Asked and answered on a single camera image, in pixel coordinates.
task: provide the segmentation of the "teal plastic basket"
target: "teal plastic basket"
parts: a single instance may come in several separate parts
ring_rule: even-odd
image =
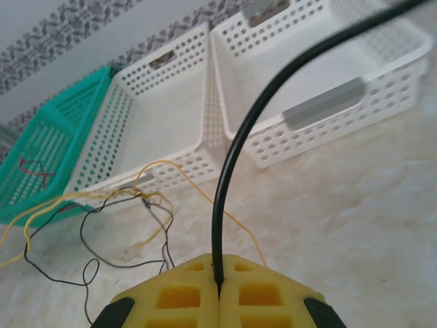
[[[0,223],[62,195],[112,76],[111,67],[105,66],[38,110],[0,166]],[[31,226],[41,226],[65,205],[38,217]],[[53,221],[82,211],[70,209]],[[23,226],[29,216],[16,224]]]

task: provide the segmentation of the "patterned wallpaper strip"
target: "patterned wallpaper strip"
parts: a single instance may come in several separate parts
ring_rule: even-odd
[[[210,23],[211,28],[215,27],[240,11],[241,7],[249,1],[210,1],[206,8],[200,7],[191,14],[186,15],[181,21],[174,22],[167,29],[161,30],[158,35],[152,35],[144,42],[127,49],[109,63],[102,63],[102,66],[111,64],[116,68],[125,68],[203,22],[207,21]],[[49,15],[51,20],[43,20],[40,22],[40,27],[34,27],[32,32],[28,32],[23,36],[22,40],[18,40],[15,45],[9,46],[7,51],[0,54],[0,95],[24,81],[26,77],[31,76],[45,65],[55,61],[57,56],[62,55],[64,51],[72,49],[83,38],[90,37],[93,30],[104,27],[111,22],[111,19],[118,17],[123,11],[131,9],[138,2],[141,2],[141,0],[95,0],[89,2],[70,0],[68,4],[60,6],[57,14],[52,13]],[[45,42],[45,50],[41,52],[43,42]],[[17,116],[8,122],[8,126],[21,133],[36,111],[48,100],[50,98]],[[0,144],[0,163],[9,151],[8,147]]]
[[[0,53],[0,96],[141,0],[69,0]]]

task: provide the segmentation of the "white plastic basket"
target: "white plastic basket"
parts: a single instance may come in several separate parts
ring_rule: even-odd
[[[175,161],[196,183],[219,176],[225,135],[208,35],[203,24],[114,76],[65,193],[132,186],[159,159]],[[188,186],[166,164],[139,184],[146,193]]]
[[[215,27],[226,136],[235,137],[255,99],[292,58],[382,8],[372,0],[263,0]],[[244,150],[268,167],[411,108],[432,45],[425,32],[398,19],[321,56],[279,90]]]

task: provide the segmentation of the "plastic basket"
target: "plastic basket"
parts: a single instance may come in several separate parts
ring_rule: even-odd
[[[101,68],[38,110],[0,166],[1,223],[62,195],[110,82],[111,67]],[[32,226],[40,226],[53,212]],[[64,212],[53,221],[75,212]]]
[[[196,183],[219,176],[225,135],[208,34],[203,24],[114,76],[66,193],[132,186],[159,159],[175,161]],[[139,184],[164,193],[188,186],[169,165],[147,170]]]
[[[384,7],[371,0],[256,1],[211,32],[225,133],[235,137],[273,76],[311,45]],[[245,143],[259,167],[411,108],[432,38],[404,19],[347,42],[298,71]]]

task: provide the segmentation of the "black cable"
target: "black cable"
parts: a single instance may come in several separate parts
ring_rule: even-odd
[[[156,220],[156,222],[158,222],[159,226],[164,231],[164,234],[165,234],[165,243],[164,243],[163,249],[162,249],[163,258],[165,258],[164,249],[166,249],[167,250],[167,256],[169,257],[171,266],[174,268],[175,264],[173,263],[173,259],[171,258],[170,251],[169,251],[169,229],[170,229],[170,227],[171,227],[171,225],[173,224],[173,221],[174,221],[173,213],[169,209],[165,208],[164,206],[161,206],[161,205],[158,205],[158,204],[153,204],[153,203],[151,203],[151,202],[149,202],[149,201],[147,201],[145,199],[141,199],[141,200],[143,201],[145,207],[147,207],[147,209],[149,210],[149,213],[151,214],[151,216],[153,216],[153,218]],[[164,226],[164,224],[161,222],[161,220],[156,216],[156,214],[152,211],[152,209],[151,209],[152,206],[160,208],[161,210],[167,212],[167,214],[170,216],[170,222],[169,222],[169,225],[167,226],[167,228]],[[169,270],[169,264],[167,262],[165,264],[167,265],[167,270]]]
[[[223,272],[222,234],[223,211],[225,210],[227,190],[241,149],[251,132],[251,129],[270,99],[296,71],[300,70],[315,58],[323,55],[325,52],[336,46],[339,46],[340,44],[401,16],[415,7],[429,1],[431,0],[404,0],[389,9],[378,12],[365,20],[351,25],[347,29],[337,32],[320,43],[317,43],[310,49],[301,53],[296,59],[292,60],[286,67],[284,67],[258,96],[232,141],[231,148],[227,153],[217,184],[214,208],[212,210],[212,266],[214,269],[214,280],[218,288],[218,296],[220,296],[221,286],[225,280]]]
[[[47,226],[54,218],[55,216],[61,212],[62,210],[65,210],[66,208],[70,207],[72,204],[67,204],[65,206],[62,206],[59,210],[57,210],[55,213],[53,213],[53,215],[50,217],[50,219],[48,219],[43,225],[41,225],[37,230],[35,230],[33,232],[33,234],[30,235],[30,238],[32,239],[33,236],[35,236],[43,227]],[[24,257],[25,260],[30,263],[35,269],[37,269],[41,274],[43,274],[43,276],[45,276],[48,280],[51,280],[52,282],[59,282],[61,284],[67,284],[67,285],[73,285],[73,286],[81,286],[81,287],[85,287],[86,290],[86,295],[85,295],[85,303],[84,303],[84,310],[85,310],[85,316],[87,317],[88,322],[90,323],[90,325],[92,325],[92,321],[89,318],[89,314],[88,314],[88,298],[89,298],[89,285],[94,281],[94,278],[96,278],[97,276],[97,272],[98,269],[100,268],[100,262],[98,261],[98,259],[96,258],[92,258],[91,260],[89,260],[87,262],[87,264],[84,266],[83,271],[82,271],[82,280],[83,280],[83,284],[78,283],[78,282],[69,282],[67,280],[62,280],[62,279],[55,279],[50,277],[47,273],[45,273],[35,262],[32,262],[28,257],[27,257],[27,243],[25,245],[25,250],[24,250]],[[96,270],[94,271],[93,276],[91,277],[91,279],[87,282],[85,279],[85,273],[88,269],[88,266],[92,263],[92,262],[96,262],[97,266],[96,266]]]
[[[87,309],[87,303],[88,303],[88,299],[89,299],[89,285],[94,281],[94,279],[97,276],[98,270],[100,268],[100,261],[106,263],[107,265],[109,265],[111,267],[115,267],[115,268],[119,268],[119,269],[131,269],[131,268],[142,266],[144,264],[161,262],[162,266],[160,268],[159,273],[162,272],[163,267],[164,267],[165,264],[167,264],[167,267],[168,267],[168,263],[167,263],[167,261],[166,261],[164,256],[163,256],[162,260],[147,261],[147,262],[143,262],[143,263],[140,263],[140,264],[136,264],[134,266],[120,266],[120,265],[117,265],[117,264],[112,264],[109,261],[106,261],[105,259],[101,258],[98,254],[96,254],[96,252],[94,252],[92,249],[90,249],[89,246],[87,245],[87,243],[85,242],[85,240],[83,239],[83,225],[85,223],[86,218],[90,214],[99,213],[99,212],[101,212],[107,206],[119,204],[119,203],[122,203],[122,202],[127,202],[127,201],[133,200],[133,199],[138,198],[138,197],[140,197],[140,195],[136,195],[136,196],[133,196],[133,197],[130,197],[130,198],[126,198],[125,200],[118,200],[118,201],[115,201],[115,202],[111,202],[109,204],[107,204],[107,202],[109,200],[109,198],[107,198],[103,202],[103,205],[101,207],[95,208],[93,210],[88,210],[88,209],[86,209],[86,207],[78,205],[78,204],[75,204],[75,203],[66,204],[65,206],[62,206],[60,209],[58,209],[56,212],[54,212],[53,215],[44,224],[42,224],[37,230],[35,230],[31,234],[30,238],[33,238],[43,227],[47,226],[55,218],[55,216],[58,213],[60,213],[61,211],[65,210],[66,208],[69,208],[71,205],[77,205],[77,206],[81,207],[84,211],[87,211],[87,214],[84,216],[84,219],[83,219],[82,224],[81,224],[80,235],[81,235],[81,240],[82,240],[84,246],[86,246],[86,248],[93,255],[95,255],[96,258],[92,258],[90,261],[88,261],[87,264],[85,265],[85,267],[83,268],[83,271],[82,271],[82,280],[83,280],[83,283],[69,282],[69,281],[62,280],[62,279],[52,278],[46,272],[44,272],[35,262],[33,262],[32,260],[29,259],[29,257],[27,256],[27,243],[25,245],[25,250],[24,250],[25,260],[29,264],[31,264],[35,269],[37,269],[41,274],[43,274],[43,276],[45,276],[47,279],[51,280],[52,282],[59,282],[59,283],[62,283],[62,284],[68,284],[68,285],[73,285],[73,286],[85,287],[86,295],[85,295],[85,302],[84,302],[84,310],[85,310],[85,316],[86,316],[88,322],[90,323],[90,325],[92,325],[92,321],[91,321],[91,319],[89,317],[88,309]],[[170,228],[170,226],[171,226],[171,224],[173,223],[173,220],[174,220],[173,213],[170,210],[168,210],[167,208],[163,207],[163,206],[159,206],[159,205],[155,205],[155,204],[151,204],[151,205],[152,206],[157,206],[157,207],[163,209],[164,211],[166,211],[166,212],[168,212],[170,214],[170,218],[171,218],[170,224],[167,226],[167,228],[164,229],[164,231],[165,231],[165,244],[163,245],[163,252],[164,252],[164,248],[166,247],[167,248],[167,255],[168,255],[169,259],[170,259],[171,265],[174,267],[174,263],[173,263],[173,260],[171,258],[171,255],[170,255],[170,252],[169,252],[169,246],[168,246],[168,244],[169,244],[168,231],[169,231],[169,228]],[[159,218],[150,210],[150,207],[149,206],[146,206],[146,207],[150,211],[150,213],[153,216],[153,218],[155,220],[157,220],[160,224],[162,224],[161,221],[159,220]],[[86,278],[85,278],[85,274],[86,274],[86,271],[87,271],[89,265],[91,263],[93,263],[93,262],[96,263],[96,270],[94,271],[94,274],[92,275],[91,279],[89,281],[87,281]]]
[[[106,199],[106,200],[103,202],[102,207],[105,207],[107,200],[108,200],[108,199]],[[80,228],[80,230],[79,230],[79,234],[80,234],[81,241],[82,241],[82,243],[84,244],[84,246],[88,249],[88,251],[89,251],[91,254],[93,254],[95,257],[97,257],[100,261],[102,261],[103,263],[109,265],[110,267],[117,268],[117,269],[133,269],[133,268],[142,267],[142,266],[145,265],[145,264],[161,263],[162,261],[165,262],[165,259],[162,259],[162,260],[150,260],[150,261],[145,261],[145,262],[142,262],[142,263],[139,263],[139,264],[133,264],[133,265],[119,265],[119,264],[113,264],[113,263],[109,262],[108,260],[105,260],[102,256],[98,255],[98,254],[96,253],[96,251],[94,251],[94,250],[93,250],[93,249],[88,245],[87,241],[83,238],[83,227],[84,227],[84,225],[85,225],[85,221],[87,220],[87,218],[89,217],[89,215],[92,214],[92,213],[93,213],[93,211],[90,211],[90,212],[88,212],[88,213],[83,217],[83,220],[82,220],[82,223],[81,223],[81,228]]]

